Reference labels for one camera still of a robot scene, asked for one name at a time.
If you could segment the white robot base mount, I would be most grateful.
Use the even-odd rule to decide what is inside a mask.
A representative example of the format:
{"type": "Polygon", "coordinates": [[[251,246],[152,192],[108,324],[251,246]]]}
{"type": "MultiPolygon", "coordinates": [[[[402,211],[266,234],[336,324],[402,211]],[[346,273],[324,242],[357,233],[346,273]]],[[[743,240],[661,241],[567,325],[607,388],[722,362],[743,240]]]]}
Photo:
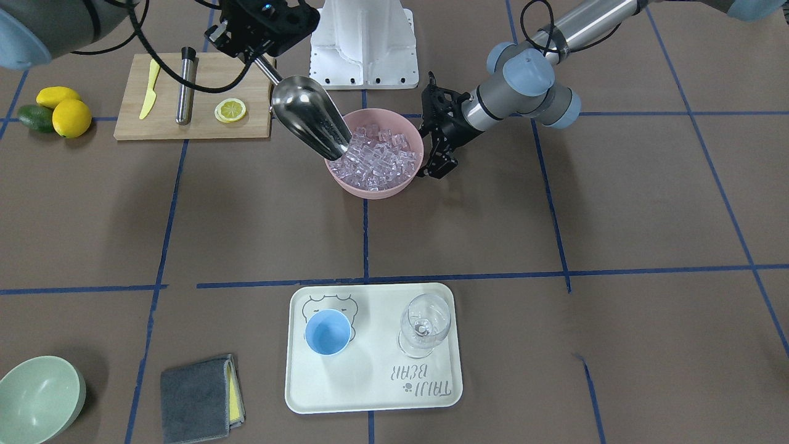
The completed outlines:
{"type": "Polygon", "coordinates": [[[417,87],[414,15],[400,1],[326,1],[318,11],[310,78],[333,90],[417,87]]]}

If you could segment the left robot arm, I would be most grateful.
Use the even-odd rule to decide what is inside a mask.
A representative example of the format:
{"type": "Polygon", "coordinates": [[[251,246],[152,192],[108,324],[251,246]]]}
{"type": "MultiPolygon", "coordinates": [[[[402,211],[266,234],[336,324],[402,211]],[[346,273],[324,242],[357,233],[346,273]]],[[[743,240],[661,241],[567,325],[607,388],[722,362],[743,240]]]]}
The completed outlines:
{"type": "Polygon", "coordinates": [[[611,38],[629,18],[648,11],[650,1],[583,1],[556,16],[544,2],[549,22],[520,42],[502,42],[486,59],[488,78],[470,92],[442,88],[429,73],[422,92],[419,134],[430,152],[419,177],[442,179],[457,166],[456,150],[512,115],[532,118],[556,130],[581,114],[580,95],[556,80],[555,67],[574,54],[611,38]]]}

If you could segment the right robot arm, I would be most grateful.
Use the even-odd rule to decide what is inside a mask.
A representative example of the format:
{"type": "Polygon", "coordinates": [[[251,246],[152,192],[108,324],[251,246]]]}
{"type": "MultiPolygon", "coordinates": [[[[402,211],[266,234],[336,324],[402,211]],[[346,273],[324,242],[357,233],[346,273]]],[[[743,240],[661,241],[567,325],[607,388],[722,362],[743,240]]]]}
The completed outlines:
{"type": "MultiPolygon", "coordinates": [[[[3,1],[3,68],[28,70],[47,65],[96,43],[129,18],[136,1],[3,1]]],[[[218,51],[248,58],[277,57],[318,28],[319,11],[299,1],[220,1],[219,23],[205,32],[218,51]]]]}

